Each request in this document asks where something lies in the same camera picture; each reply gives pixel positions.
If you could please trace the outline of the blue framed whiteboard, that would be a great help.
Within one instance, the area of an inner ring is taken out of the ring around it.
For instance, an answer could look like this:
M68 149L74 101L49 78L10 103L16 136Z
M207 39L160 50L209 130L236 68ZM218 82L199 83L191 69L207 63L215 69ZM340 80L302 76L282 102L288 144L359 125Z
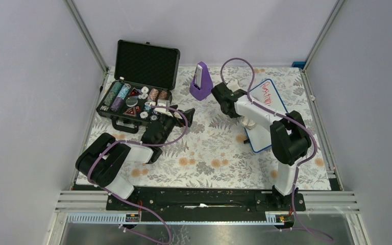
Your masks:
M255 100L270 107L272 110L277 110L282 114L288 113L288 110L281 99L280 93L271 79L266 79L258 85L253 85L250 90L250 95ZM257 123L257 126L254 129L245 129L245 131L254 153L259 153L272 146L270 132L259 123Z

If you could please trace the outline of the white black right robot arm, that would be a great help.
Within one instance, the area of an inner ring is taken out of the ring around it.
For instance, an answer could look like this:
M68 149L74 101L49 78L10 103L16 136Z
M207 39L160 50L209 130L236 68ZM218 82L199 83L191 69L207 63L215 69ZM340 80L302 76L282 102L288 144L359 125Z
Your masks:
M306 128L301 114L297 111L281 114L254 100L244 90L232 91L224 83L214 86L211 93L220 104L222 113L230 118L245 117L254 121L265 130L259 136L270 134L272 153L279 161L272 203L279 210L287 209L292 204L292 196L295 196L298 167L307 161L304 157L315 144L315 138Z

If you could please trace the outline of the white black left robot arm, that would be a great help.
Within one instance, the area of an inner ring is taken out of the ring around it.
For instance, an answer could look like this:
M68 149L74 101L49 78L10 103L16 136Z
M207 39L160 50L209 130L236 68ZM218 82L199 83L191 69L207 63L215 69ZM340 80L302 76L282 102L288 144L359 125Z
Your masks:
M185 131L192 124L195 109L158 113L158 120L147 124L141 140L117 140L109 133L101 134L76 160L75 168L94 184L118 197L118 203L127 210L136 207L134 185L119 172L124 163L154 163L167 145L167 138L175 127Z

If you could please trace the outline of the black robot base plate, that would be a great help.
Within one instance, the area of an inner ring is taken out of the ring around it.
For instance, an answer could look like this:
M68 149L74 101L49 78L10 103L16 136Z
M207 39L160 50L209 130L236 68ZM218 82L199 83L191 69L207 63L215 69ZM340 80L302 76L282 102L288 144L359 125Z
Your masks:
M297 190L282 196L274 189L136 187L127 200L156 212L166 213L179 209L290 212L295 207L296 211L306 210L304 197Z

